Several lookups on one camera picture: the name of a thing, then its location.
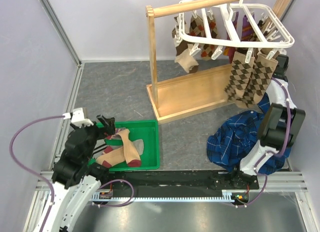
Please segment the green plastic tray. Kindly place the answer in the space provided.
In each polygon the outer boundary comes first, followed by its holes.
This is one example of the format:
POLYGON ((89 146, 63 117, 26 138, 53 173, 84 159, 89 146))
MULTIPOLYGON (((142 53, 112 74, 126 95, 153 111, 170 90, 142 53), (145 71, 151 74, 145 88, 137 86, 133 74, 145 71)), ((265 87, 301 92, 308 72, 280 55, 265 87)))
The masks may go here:
POLYGON ((130 141, 141 139, 144 148, 140 156, 140 167, 129 167, 126 162, 122 162, 110 168, 110 171, 153 170, 160 167, 159 128, 156 120, 117 121, 115 127, 127 128, 130 141))

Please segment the white plastic clip hanger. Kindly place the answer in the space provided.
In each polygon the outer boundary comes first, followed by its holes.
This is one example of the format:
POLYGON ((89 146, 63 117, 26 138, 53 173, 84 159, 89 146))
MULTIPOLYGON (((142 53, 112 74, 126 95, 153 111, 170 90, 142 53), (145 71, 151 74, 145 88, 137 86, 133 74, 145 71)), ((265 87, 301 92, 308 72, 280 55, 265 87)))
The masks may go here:
POLYGON ((280 16, 284 14, 291 1, 292 0, 276 0, 274 8, 271 9, 269 6, 263 4, 245 4, 244 0, 182 0, 179 4, 172 5, 167 8, 172 13, 178 14, 177 26, 175 27, 175 35, 173 37, 174 44, 180 45, 182 41, 193 43, 194 46, 191 49, 191 55, 195 55, 199 52, 199 44, 217 45, 218 51, 213 53, 213 60, 222 54, 222 47, 226 46, 235 48, 248 48, 249 54, 254 48, 271 48, 271 53, 274 54, 278 50, 292 47, 295 42, 293 36, 280 21, 280 16), (224 27, 229 35, 229 40, 214 39, 211 36, 206 13, 206 8, 211 7, 220 9, 224 27), (265 21, 263 30, 261 30, 255 22, 249 11, 250 8, 261 9, 267 13, 268 17, 265 21), (242 9, 244 11, 251 27, 253 28, 253 31, 257 35, 257 42, 246 42, 240 40, 232 23, 232 18, 234 17, 233 9, 242 9), (185 32, 185 12, 194 12, 196 10, 201 10, 205 37, 191 36, 187 35, 185 32), (276 28, 280 35, 284 38, 283 41, 269 41, 265 38, 264 32, 267 30, 270 23, 273 24, 273 27, 276 28))

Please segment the beige sock maroon purple stripes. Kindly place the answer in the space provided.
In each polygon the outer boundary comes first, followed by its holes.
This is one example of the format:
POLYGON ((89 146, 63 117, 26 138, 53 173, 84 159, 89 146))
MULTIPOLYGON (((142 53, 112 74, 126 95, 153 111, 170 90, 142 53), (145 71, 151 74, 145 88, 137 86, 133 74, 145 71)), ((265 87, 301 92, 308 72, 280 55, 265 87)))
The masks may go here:
POLYGON ((121 140, 122 138, 119 136, 119 133, 123 130, 127 130, 127 128, 116 128, 115 129, 115 134, 113 135, 108 135, 105 140, 121 140))

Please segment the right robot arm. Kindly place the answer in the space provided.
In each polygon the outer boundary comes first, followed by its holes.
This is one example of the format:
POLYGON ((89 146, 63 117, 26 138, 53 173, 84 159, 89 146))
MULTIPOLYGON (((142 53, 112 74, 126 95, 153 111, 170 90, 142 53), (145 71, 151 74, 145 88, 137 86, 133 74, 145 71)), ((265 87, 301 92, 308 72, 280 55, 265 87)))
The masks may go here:
POLYGON ((263 168, 270 159, 284 158, 285 150, 291 148, 306 117, 305 110, 299 109, 288 91, 286 71, 289 65, 287 55, 278 55, 278 64, 265 89, 269 101, 264 118, 257 130, 257 142, 239 164, 239 170, 229 176, 233 188, 242 188, 246 176, 269 175, 263 168))

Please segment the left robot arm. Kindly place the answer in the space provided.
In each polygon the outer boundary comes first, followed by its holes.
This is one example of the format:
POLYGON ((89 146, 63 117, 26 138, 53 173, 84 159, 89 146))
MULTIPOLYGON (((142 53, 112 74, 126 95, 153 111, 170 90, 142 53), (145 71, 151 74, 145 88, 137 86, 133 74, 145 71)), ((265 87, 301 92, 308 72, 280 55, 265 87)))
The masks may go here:
POLYGON ((98 190, 109 185, 108 168, 91 162, 97 141, 113 135, 115 118, 97 116, 102 124, 89 119, 72 121, 59 161, 53 167, 52 187, 34 231, 72 231, 86 203, 98 190))

